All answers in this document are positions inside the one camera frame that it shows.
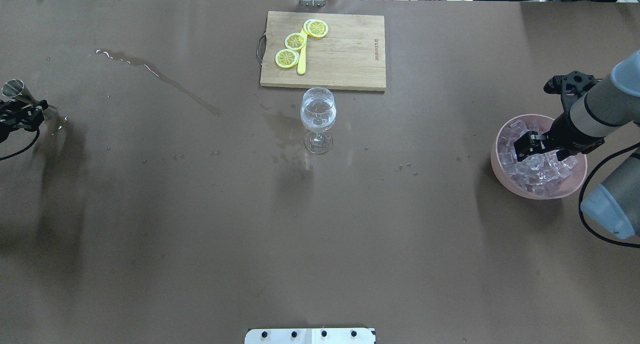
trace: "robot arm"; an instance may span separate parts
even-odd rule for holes
[[[551,78],[544,91],[560,94],[564,113],[544,134],[530,131],[515,142],[518,161],[552,150],[558,150],[558,160],[588,154],[621,126],[640,125],[640,51],[602,80],[572,72]],[[640,236],[640,149],[599,184],[581,208],[619,239]]]
[[[12,100],[0,100],[0,143],[19,129],[36,132],[44,121],[43,111],[49,107],[47,101],[35,100],[22,80],[17,79],[4,84],[2,95]]]

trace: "water spill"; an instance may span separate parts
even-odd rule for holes
[[[118,60],[125,64],[130,64],[131,66],[134,66],[134,67],[144,67],[146,68],[147,71],[149,71],[149,73],[153,74],[156,78],[162,80],[163,82],[178,89],[178,91],[180,91],[181,93],[184,93],[190,98],[192,98],[192,100],[194,100],[196,103],[201,105],[204,109],[208,110],[214,116],[219,117],[222,115],[222,110],[219,107],[215,107],[214,105],[209,104],[208,102],[200,98],[198,95],[195,95],[194,93],[185,89],[185,87],[180,85],[180,83],[178,83],[177,81],[173,79],[169,79],[167,76],[161,73],[160,70],[158,70],[158,68],[155,65],[149,63],[146,60],[139,59],[137,57],[126,56],[123,52],[114,52],[112,50],[102,49],[102,48],[96,49],[95,54],[98,54],[98,55],[104,54],[105,57],[107,57],[108,59]]]
[[[262,116],[267,122],[269,129],[276,135],[276,138],[278,139],[278,143],[276,145],[279,148],[285,149],[290,146],[302,145],[306,129],[302,126],[299,116],[284,116],[281,113],[263,113]]]

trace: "wine glass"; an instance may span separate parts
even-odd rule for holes
[[[302,96],[300,119],[306,129],[304,136],[306,150],[313,154],[323,154],[331,148],[332,138],[327,132],[336,121],[334,94],[327,88],[311,88]]]

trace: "yellow plastic knife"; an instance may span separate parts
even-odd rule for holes
[[[299,75],[304,75],[307,72],[307,43],[308,43],[308,34],[307,30],[303,27],[300,31],[300,34],[304,38],[306,43],[300,49],[300,59],[297,60],[297,73]]]

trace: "lemon slice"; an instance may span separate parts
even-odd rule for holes
[[[292,68],[295,64],[298,64],[298,59],[300,59],[300,54],[290,48],[284,48],[276,53],[276,64],[280,68]]]
[[[324,38],[329,32],[329,25],[324,20],[309,19],[304,22],[304,30],[314,38]]]
[[[290,50],[301,50],[307,44],[307,38],[299,32],[292,32],[284,39],[284,46]]]

